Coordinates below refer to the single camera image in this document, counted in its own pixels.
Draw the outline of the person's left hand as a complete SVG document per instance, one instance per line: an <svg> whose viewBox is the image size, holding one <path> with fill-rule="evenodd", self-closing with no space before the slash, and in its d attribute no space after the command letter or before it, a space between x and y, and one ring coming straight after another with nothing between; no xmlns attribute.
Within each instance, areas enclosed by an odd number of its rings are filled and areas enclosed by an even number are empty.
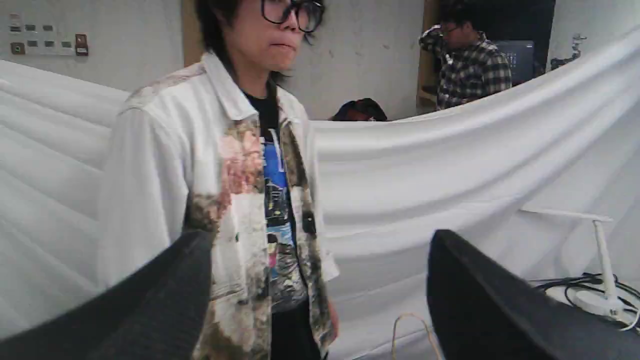
<svg viewBox="0 0 640 360"><path fill-rule="evenodd" d="M329 310L330 321L333 328L333 335L331 336L330 342L333 343L334 341L336 341L336 339L338 339L338 336L339 336L339 326L340 326L339 314L332 300L327 301L327 309Z"/></svg>

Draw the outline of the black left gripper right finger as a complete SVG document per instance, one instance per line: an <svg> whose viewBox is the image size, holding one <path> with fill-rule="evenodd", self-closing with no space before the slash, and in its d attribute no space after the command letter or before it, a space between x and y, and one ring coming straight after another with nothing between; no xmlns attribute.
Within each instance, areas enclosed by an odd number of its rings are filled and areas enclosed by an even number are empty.
<svg viewBox="0 0 640 360"><path fill-rule="evenodd" d="M532 288L452 230L430 242L426 300L446 360L637 360L639 335Z"/></svg>

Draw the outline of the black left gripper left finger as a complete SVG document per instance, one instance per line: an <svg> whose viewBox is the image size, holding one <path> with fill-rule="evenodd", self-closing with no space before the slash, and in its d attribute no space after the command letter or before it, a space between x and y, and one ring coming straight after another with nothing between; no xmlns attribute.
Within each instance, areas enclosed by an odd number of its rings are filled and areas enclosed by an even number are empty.
<svg viewBox="0 0 640 360"><path fill-rule="evenodd" d="M181 236L87 303L1 341L3 360L189 360L210 301L211 242Z"/></svg>

